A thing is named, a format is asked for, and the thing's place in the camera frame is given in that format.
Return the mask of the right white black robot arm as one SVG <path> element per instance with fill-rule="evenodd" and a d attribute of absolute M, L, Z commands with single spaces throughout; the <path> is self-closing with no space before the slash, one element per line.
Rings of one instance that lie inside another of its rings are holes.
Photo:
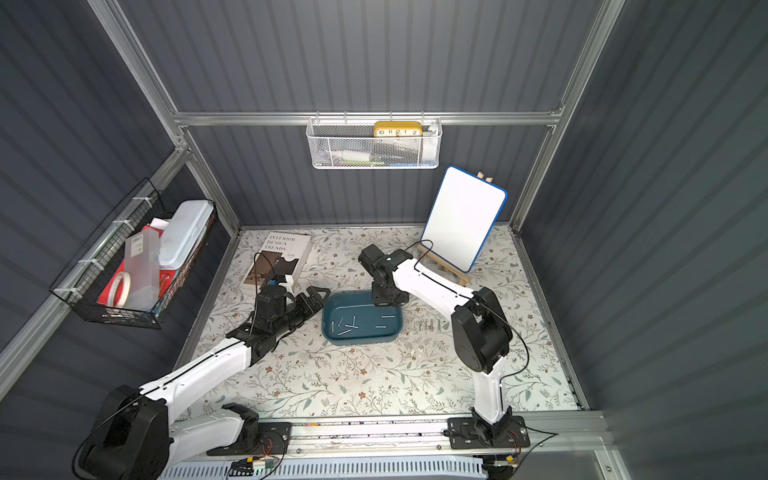
<path fill-rule="evenodd" d="M 496 294 L 456 284 L 403 249 L 386 254 L 371 244 L 358 261 L 372 277 L 376 305 L 402 306 L 415 296 L 450 321 L 454 350 L 472 371 L 476 436 L 489 445 L 506 435 L 513 414 L 502 383 L 514 330 Z"/>

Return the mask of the teal plastic storage tray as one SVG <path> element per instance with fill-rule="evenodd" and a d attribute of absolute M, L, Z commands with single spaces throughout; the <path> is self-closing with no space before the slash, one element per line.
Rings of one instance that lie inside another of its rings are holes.
<path fill-rule="evenodd" d="M 336 330 L 331 331 L 331 322 Z M 344 325 L 356 325 L 345 335 L 338 335 Z M 387 329 L 376 329 L 375 325 L 388 325 Z M 364 345 L 387 343 L 395 340 L 403 327 L 400 307 L 376 306 L 372 292 L 344 291 L 331 294 L 322 310 L 321 332 L 334 345 Z"/>

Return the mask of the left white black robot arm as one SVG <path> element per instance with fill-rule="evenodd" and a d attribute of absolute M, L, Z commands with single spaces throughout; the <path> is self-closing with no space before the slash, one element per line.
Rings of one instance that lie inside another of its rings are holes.
<path fill-rule="evenodd" d="M 169 466 L 203 453 L 247 455 L 273 445 L 250 408 L 228 403 L 220 411 L 183 421 L 181 414 L 215 386 L 273 351 L 279 340 L 320 312 L 327 288 L 293 295 L 268 284 L 247 320 L 211 350 L 140 387 L 120 386 L 102 404 L 91 432 L 76 448 L 78 479 L 156 479 Z"/>

